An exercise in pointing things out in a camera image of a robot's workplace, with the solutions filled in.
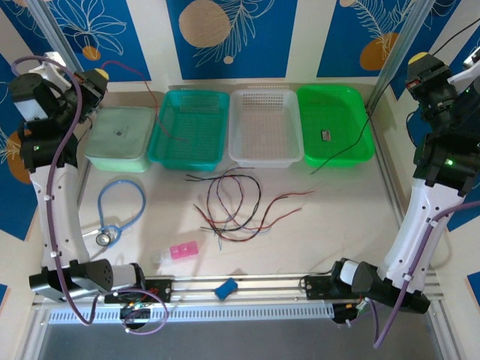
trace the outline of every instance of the green plastic tray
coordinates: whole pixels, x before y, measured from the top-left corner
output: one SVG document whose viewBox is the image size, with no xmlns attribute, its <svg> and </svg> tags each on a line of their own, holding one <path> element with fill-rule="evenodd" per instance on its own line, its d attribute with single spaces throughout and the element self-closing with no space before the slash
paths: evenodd
<svg viewBox="0 0 480 360">
<path fill-rule="evenodd" d="M 223 92 L 168 91 L 154 126 L 148 158 L 171 170 L 214 171 L 224 154 L 230 97 Z"/>
<path fill-rule="evenodd" d="M 320 167 L 332 155 L 351 146 L 367 121 L 362 96 L 344 85 L 306 85 L 297 90 L 305 161 Z M 332 158 L 326 167 L 352 167 L 374 156 L 367 126 L 357 145 Z"/>
</svg>

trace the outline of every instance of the pink object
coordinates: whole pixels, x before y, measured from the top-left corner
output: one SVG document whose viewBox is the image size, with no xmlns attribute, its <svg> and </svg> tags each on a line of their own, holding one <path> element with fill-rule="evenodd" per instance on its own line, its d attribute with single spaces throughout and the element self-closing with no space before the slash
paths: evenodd
<svg viewBox="0 0 480 360">
<path fill-rule="evenodd" d="M 196 241 L 185 242 L 184 244 L 174 245 L 170 247 L 170 256 L 172 260 L 183 259 L 198 254 L 198 246 Z"/>
</svg>

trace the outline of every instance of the white plastic basket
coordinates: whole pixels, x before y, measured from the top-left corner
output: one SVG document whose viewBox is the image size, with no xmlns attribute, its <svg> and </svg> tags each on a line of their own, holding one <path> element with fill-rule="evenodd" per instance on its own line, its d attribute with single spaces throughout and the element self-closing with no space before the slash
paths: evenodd
<svg viewBox="0 0 480 360">
<path fill-rule="evenodd" d="M 230 96 L 229 156 L 241 167 L 289 167 L 304 156 L 299 102 L 288 89 Z"/>
</svg>

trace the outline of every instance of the tangled wires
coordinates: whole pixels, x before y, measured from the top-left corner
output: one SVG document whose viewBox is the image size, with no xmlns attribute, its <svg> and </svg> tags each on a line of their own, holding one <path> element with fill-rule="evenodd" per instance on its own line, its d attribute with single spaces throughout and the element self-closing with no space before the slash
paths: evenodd
<svg viewBox="0 0 480 360">
<path fill-rule="evenodd" d="M 248 240 L 251 240 L 255 236 L 259 235 L 260 233 L 270 230 L 279 220 L 281 220 L 283 218 L 286 218 L 287 216 L 302 210 L 302 208 L 296 208 L 295 210 L 292 210 L 291 212 L 278 217 L 273 222 L 271 222 L 269 225 L 264 225 L 265 222 L 266 222 L 267 214 L 270 211 L 270 208 L 278 200 L 286 199 L 286 198 L 288 198 L 290 196 L 293 196 L 293 195 L 306 195 L 306 194 L 313 193 L 313 191 L 308 191 L 308 192 L 304 192 L 304 193 L 285 193 L 285 194 L 282 194 L 280 196 L 275 197 L 270 202 L 270 204 L 267 206 L 267 209 L 265 210 L 265 213 L 263 214 L 262 220 L 260 222 L 260 225 L 259 226 L 249 226 L 249 223 L 254 219 L 254 216 L 257 213 L 258 208 L 260 206 L 260 201 L 262 199 L 262 189 L 260 187 L 259 182 L 253 176 L 245 175 L 245 174 L 230 174 L 232 171 L 240 170 L 240 169 L 245 170 L 245 169 L 250 169 L 250 168 L 236 167 L 236 168 L 233 168 L 233 169 L 228 169 L 221 176 L 216 176 L 216 177 L 212 177 L 212 178 L 200 178 L 198 176 L 187 175 L 188 179 L 185 179 L 188 182 L 211 181 L 210 186 L 208 187 L 208 193 L 207 193 L 207 199 L 206 199 L 206 212 L 207 212 L 207 214 L 202 209 L 200 209 L 197 205 L 193 205 L 193 206 L 195 207 L 196 210 L 198 210 L 198 212 L 202 215 L 202 217 L 205 219 L 205 221 L 209 225 L 209 228 L 203 228 L 203 229 L 213 230 L 215 232 L 215 234 L 217 234 L 220 237 L 220 239 L 227 240 L 229 242 L 247 242 Z M 236 210 L 233 213 L 230 213 L 230 211 L 227 209 L 224 201 L 222 200 L 220 192 L 219 192 L 221 182 L 224 179 L 232 179 L 233 181 L 235 181 L 235 183 L 237 184 L 238 189 L 240 191 L 240 196 L 241 196 L 240 202 L 238 204 L 238 207 L 236 208 Z M 240 209 L 242 208 L 242 205 L 243 205 L 244 200 L 245 200 L 245 192 L 244 192 L 244 189 L 243 189 L 242 184 L 240 182 L 240 179 L 250 179 L 252 182 L 255 183 L 256 188 L 258 190 L 258 198 L 257 198 L 257 201 L 255 203 L 255 206 L 253 207 L 253 210 L 252 210 L 250 216 L 248 217 L 248 219 L 246 221 L 244 221 L 243 223 L 236 220 L 236 217 L 239 214 Z M 226 220 L 214 220 L 213 215 L 212 215 L 212 211 L 210 209 L 211 193 L 212 193 L 212 188 L 214 187 L 215 183 L 216 183 L 215 193 L 217 195 L 219 203 L 221 204 L 222 209 L 226 213 L 226 216 L 227 216 Z M 247 230 L 248 232 L 250 232 L 250 235 L 248 235 L 247 237 L 244 237 L 244 238 L 230 238 L 230 237 L 226 236 L 226 233 L 232 233 L 232 232 L 239 231 L 239 230 Z"/>
</svg>

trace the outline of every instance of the stethoscope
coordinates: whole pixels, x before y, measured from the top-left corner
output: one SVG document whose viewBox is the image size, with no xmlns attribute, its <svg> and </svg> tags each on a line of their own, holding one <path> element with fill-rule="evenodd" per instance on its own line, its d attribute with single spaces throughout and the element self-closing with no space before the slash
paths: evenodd
<svg viewBox="0 0 480 360">
<path fill-rule="evenodd" d="M 122 225 L 122 226 L 105 225 L 104 211 L 102 210 L 102 197 L 110 188 L 113 188 L 118 184 L 130 184 L 134 186 L 139 191 L 142 197 L 142 208 L 140 209 L 138 214 L 133 219 L 128 221 L 125 225 Z M 132 225 L 134 225 L 142 216 L 146 207 L 145 193 L 137 183 L 131 180 L 117 180 L 105 186 L 102 189 L 102 191 L 98 194 L 97 207 L 98 207 L 98 217 L 100 218 L 100 228 L 93 230 L 91 232 L 87 232 L 82 237 L 85 238 L 88 236 L 96 235 L 95 241 L 97 242 L 98 245 L 102 247 L 111 248 L 122 237 L 122 232 L 128 227 L 131 227 Z"/>
</svg>

